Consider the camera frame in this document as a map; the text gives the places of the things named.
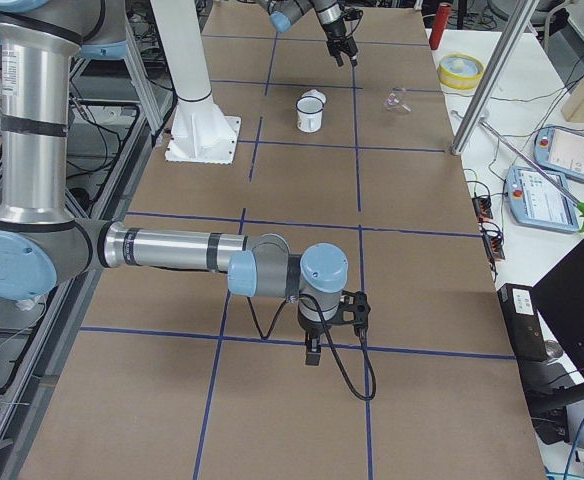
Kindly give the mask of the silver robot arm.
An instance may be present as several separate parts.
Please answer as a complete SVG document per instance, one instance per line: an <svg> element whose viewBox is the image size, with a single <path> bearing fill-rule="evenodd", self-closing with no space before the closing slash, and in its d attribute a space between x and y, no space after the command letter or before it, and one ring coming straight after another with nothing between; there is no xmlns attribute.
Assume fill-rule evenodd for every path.
<svg viewBox="0 0 584 480"><path fill-rule="evenodd" d="M257 4L267 12L271 24L278 33L287 32L305 14L313 11L326 36L328 52L337 65L343 66L341 55L345 54L351 65L357 66L358 47L354 39L356 27L348 31L346 23L360 22L363 17L361 9L346 8L342 2L334 0L258 0Z"/></svg>
<svg viewBox="0 0 584 480"><path fill-rule="evenodd" d="M306 361L342 321L348 262L319 243L294 255L280 236L128 228L65 206L69 73L99 49L123 56L121 1L0 1L3 187L0 297L31 299L86 271L121 265L223 273L229 291L296 302Z"/></svg>

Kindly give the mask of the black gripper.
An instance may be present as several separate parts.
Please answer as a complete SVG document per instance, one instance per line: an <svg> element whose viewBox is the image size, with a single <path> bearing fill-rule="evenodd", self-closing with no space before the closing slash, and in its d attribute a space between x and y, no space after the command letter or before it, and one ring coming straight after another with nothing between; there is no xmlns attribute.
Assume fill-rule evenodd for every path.
<svg viewBox="0 0 584 480"><path fill-rule="evenodd" d="M335 58L338 67L343 66L341 54L345 54L352 66L358 65L357 46L351 35L347 33L343 19L337 19L331 23L323 24L322 29L326 35L326 44L329 54Z"/></svg>
<svg viewBox="0 0 584 480"><path fill-rule="evenodd" d="M305 332L305 365L318 366L321 359L321 335L324 328L321 322L312 321L305 316L299 317L299 325Z"/></svg>

